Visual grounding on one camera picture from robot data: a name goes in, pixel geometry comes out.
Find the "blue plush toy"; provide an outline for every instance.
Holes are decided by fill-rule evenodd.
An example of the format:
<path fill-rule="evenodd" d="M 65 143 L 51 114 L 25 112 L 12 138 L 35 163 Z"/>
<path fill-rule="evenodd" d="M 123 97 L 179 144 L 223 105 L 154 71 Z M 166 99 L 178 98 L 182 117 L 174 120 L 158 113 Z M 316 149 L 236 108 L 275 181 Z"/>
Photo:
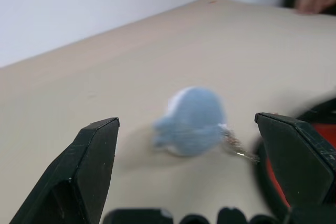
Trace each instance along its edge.
<path fill-rule="evenodd" d="M 228 132 L 219 98 L 200 87 L 186 88 L 173 97 L 154 127 L 154 146 L 179 156 L 202 154 L 222 143 Z"/>

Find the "red object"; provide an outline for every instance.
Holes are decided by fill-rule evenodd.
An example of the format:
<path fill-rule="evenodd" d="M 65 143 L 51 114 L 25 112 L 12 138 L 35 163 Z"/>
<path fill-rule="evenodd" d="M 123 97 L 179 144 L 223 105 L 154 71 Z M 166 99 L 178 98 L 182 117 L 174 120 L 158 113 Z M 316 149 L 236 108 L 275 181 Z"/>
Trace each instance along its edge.
<path fill-rule="evenodd" d="M 313 127 L 336 149 L 336 124 L 313 124 Z M 268 177 L 272 181 L 275 189 L 278 191 L 282 202 L 289 208 L 284 192 L 279 185 L 277 178 L 273 172 L 269 159 L 266 160 L 266 170 Z"/>

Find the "light blue stuffed toy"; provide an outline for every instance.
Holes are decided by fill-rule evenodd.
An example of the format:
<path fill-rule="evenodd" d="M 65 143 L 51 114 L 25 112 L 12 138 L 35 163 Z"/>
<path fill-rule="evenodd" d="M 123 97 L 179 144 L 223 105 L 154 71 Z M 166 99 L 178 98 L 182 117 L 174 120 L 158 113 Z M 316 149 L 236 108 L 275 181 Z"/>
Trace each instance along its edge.
<path fill-rule="evenodd" d="M 226 116 L 217 95 L 205 88 L 180 91 L 155 123 L 154 147 L 179 156 L 195 156 L 223 142 Z"/>

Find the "beige table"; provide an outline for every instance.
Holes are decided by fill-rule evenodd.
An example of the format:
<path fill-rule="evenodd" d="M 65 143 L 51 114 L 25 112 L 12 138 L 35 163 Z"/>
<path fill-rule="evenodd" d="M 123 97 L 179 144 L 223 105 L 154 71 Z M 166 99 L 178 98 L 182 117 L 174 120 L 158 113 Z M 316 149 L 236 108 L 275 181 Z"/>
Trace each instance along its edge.
<path fill-rule="evenodd" d="M 205 86 L 252 148 L 255 112 L 292 114 L 333 92 L 335 51 L 334 17 L 200 0 L 1 69 L 0 223 L 82 127 L 112 116 L 121 126 L 103 214 L 165 207 L 176 220 L 196 212 L 212 223 L 224 206 L 268 214 L 249 162 L 220 150 L 153 154 L 151 124 L 176 91 Z"/>

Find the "table surface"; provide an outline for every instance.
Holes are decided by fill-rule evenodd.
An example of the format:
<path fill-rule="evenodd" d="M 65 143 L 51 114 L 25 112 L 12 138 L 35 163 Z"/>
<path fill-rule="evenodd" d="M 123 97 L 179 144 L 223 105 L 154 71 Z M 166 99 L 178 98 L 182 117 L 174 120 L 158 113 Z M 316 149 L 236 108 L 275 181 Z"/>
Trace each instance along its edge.
<path fill-rule="evenodd" d="M 226 0 L 200 0 L 0 70 L 0 207 L 7 223 L 48 164 L 91 122 L 118 116 L 104 213 L 164 207 L 212 223 L 224 206 L 269 214 L 253 165 L 214 149 L 152 153 L 152 123 L 174 93 L 204 86 L 252 149 L 256 112 L 291 115 L 333 93 L 336 19 Z"/>

